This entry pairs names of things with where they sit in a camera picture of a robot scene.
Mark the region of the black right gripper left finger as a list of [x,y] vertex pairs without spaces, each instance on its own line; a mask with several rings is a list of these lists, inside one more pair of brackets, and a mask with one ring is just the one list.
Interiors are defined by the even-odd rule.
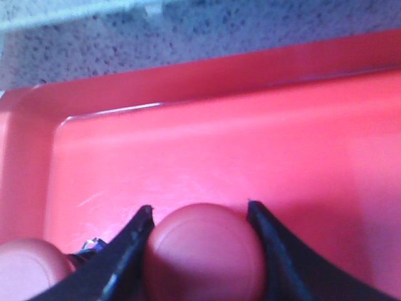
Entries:
[[140,282],[153,208],[142,206],[102,251],[32,300],[130,300]]

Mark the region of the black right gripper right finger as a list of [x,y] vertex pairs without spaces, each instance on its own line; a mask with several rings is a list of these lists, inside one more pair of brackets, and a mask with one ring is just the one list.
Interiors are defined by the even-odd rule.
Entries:
[[263,300],[395,300],[327,261],[292,233],[260,201],[247,221],[264,249]]

